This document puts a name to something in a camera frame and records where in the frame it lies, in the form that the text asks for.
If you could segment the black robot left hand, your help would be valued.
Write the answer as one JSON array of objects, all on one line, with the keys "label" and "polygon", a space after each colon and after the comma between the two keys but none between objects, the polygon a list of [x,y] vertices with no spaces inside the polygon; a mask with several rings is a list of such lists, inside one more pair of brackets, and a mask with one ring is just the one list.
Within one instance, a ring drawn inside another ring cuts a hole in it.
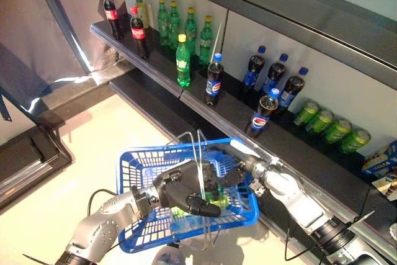
[{"label": "black robot left hand", "polygon": [[178,207],[191,215],[219,217],[221,208],[202,198],[197,163],[185,160],[153,181],[160,205]]}]

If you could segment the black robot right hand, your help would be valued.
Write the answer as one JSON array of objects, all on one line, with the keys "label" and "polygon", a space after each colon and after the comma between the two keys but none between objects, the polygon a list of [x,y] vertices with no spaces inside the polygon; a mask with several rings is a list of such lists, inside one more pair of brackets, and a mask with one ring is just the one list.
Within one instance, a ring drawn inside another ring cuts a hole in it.
[{"label": "black robot right hand", "polygon": [[223,187],[237,186],[243,182],[250,182],[252,174],[249,171],[250,156],[246,153],[227,154],[223,153],[218,158],[221,176],[218,184]]}]

